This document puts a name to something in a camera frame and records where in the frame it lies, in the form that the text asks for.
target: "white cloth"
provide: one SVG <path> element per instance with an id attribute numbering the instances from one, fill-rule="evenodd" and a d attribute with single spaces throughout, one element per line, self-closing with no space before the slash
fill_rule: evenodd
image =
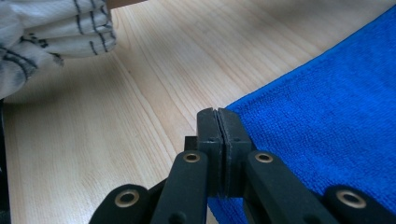
<path id="1" fill-rule="evenodd" d="M 0 0 L 0 99 L 63 58 L 114 48 L 104 0 Z"/>

